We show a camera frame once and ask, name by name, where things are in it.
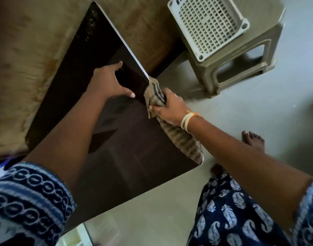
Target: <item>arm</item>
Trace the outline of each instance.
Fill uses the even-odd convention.
[[[115,77],[115,71],[121,66],[120,61],[115,65],[95,69],[86,92],[76,105],[24,161],[44,166],[58,175],[70,189],[73,188],[88,153],[93,129],[106,101],[119,95],[135,97]]]
[[[187,114],[183,99],[169,89],[166,107],[152,109],[164,120],[180,126]],[[188,131],[199,140],[245,191],[284,230],[293,223],[302,197],[313,178],[233,138],[201,117],[192,117]]]

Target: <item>blue patterned sleeve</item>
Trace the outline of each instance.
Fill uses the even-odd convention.
[[[55,245],[75,208],[57,176],[36,164],[18,163],[0,178],[0,244]]]
[[[303,197],[292,230],[293,245],[313,245],[313,182]]]

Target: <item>plastic stool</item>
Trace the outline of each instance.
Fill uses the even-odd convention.
[[[205,61],[199,62],[196,59],[187,40],[180,32],[188,50],[189,62],[208,98],[218,95],[220,90],[252,74],[260,71],[265,73],[275,67],[276,61],[273,60],[273,56],[283,28],[281,19],[285,10],[284,5],[280,0],[233,1],[242,15],[249,20],[250,28]],[[264,51],[258,64],[226,80],[217,79],[217,71],[222,66],[260,45],[264,45]]]

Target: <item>perforated tray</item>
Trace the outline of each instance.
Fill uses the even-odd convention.
[[[250,27],[232,0],[170,0],[168,8],[200,62]]]

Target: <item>bracelet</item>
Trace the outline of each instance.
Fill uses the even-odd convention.
[[[187,112],[188,112],[188,114],[186,116],[184,116],[183,120],[180,123],[180,127],[182,128],[182,130],[185,130],[188,133],[187,126],[188,126],[190,119],[193,116],[200,116],[200,115],[196,112],[190,112],[190,111],[187,111]]]

